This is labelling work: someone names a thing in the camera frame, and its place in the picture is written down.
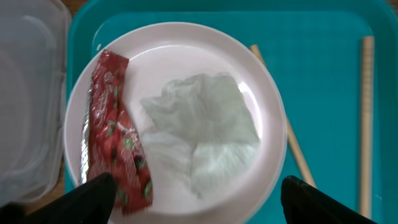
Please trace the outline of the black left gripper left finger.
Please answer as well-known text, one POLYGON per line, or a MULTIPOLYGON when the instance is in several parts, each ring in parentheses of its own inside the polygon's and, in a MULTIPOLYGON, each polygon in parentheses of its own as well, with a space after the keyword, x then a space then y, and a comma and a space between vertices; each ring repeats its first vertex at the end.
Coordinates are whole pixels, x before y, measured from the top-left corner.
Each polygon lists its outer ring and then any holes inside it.
POLYGON ((17 204, 1 207, 1 224, 107 224, 115 197, 114 179, 103 173, 29 215, 17 204))

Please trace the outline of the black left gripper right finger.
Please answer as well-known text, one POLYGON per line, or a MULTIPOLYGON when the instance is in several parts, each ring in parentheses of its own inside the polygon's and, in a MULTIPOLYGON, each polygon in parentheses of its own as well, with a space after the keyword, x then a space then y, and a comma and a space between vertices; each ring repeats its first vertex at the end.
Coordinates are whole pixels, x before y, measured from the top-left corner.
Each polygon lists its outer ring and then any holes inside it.
POLYGON ((376 224, 293 175, 283 179, 280 201, 287 224, 376 224))

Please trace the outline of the red snack wrapper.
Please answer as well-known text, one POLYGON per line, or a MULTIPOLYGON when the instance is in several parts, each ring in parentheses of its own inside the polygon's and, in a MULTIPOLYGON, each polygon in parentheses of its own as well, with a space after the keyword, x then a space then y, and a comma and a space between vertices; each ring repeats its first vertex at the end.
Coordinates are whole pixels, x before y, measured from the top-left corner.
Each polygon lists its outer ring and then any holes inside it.
POLYGON ((137 128, 123 103, 129 60, 102 51, 91 75, 88 108, 88 170, 91 180, 104 172, 116 183, 115 208, 124 215, 152 205, 153 184, 137 128))

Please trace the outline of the white napkin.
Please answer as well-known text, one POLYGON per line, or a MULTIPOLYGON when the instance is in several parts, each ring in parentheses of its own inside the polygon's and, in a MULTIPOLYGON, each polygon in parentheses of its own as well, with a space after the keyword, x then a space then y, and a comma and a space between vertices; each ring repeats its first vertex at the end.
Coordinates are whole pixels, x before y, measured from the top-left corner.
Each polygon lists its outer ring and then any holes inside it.
POLYGON ((228 73, 172 80, 141 105, 154 124, 141 137, 148 155, 200 198, 227 187, 259 154, 253 118, 228 73))

